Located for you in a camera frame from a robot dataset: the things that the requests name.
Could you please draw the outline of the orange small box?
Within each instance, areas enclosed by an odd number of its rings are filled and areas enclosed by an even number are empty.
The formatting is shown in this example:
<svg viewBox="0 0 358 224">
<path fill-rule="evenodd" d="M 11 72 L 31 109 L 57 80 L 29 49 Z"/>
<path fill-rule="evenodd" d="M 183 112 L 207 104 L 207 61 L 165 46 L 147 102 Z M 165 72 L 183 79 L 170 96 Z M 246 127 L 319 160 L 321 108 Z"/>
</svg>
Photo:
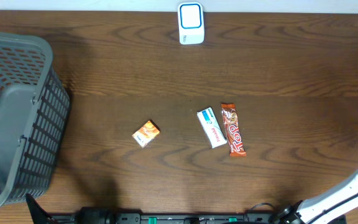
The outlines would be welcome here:
<svg viewBox="0 0 358 224">
<path fill-rule="evenodd" d="M 144 148 L 148 143 L 155 139 L 160 134 L 159 128 L 153 123 L 152 120 L 147 121 L 142 127 L 140 127 L 132 137 Z"/>
</svg>

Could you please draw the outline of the white blue toothpaste box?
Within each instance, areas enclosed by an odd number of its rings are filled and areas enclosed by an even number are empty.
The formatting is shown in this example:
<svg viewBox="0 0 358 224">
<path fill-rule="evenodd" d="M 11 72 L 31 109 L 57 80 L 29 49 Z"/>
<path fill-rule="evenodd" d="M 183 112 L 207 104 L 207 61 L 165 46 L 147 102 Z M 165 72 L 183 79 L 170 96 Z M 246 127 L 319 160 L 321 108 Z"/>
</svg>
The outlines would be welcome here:
<svg viewBox="0 0 358 224">
<path fill-rule="evenodd" d="M 212 148 L 219 147 L 227 143 L 211 107 L 198 111 L 196 115 L 211 143 Z"/>
</svg>

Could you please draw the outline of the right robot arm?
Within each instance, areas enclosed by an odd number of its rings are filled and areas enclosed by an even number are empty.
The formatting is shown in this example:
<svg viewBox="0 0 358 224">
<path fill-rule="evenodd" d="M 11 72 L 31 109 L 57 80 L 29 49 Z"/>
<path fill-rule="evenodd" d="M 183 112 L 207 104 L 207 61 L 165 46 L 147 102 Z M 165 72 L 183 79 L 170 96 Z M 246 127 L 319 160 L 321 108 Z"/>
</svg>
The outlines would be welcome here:
<svg viewBox="0 0 358 224">
<path fill-rule="evenodd" d="M 289 206 L 272 223 L 325 224 L 358 207 L 358 169 L 327 192 Z"/>
</svg>

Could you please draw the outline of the orange Top chocolate bar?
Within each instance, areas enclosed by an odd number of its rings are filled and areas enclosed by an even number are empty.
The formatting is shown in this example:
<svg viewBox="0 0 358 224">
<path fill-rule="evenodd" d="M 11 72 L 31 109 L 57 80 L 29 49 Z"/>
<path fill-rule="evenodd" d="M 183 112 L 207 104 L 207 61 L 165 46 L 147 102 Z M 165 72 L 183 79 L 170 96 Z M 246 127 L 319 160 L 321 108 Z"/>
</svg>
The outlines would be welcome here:
<svg viewBox="0 0 358 224">
<path fill-rule="evenodd" d="M 222 103 L 223 123 L 226 131 L 227 141 L 231 157 L 245 157 L 247 155 L 239 129 L 239 119 L 234 103 Z"/>
</svg>

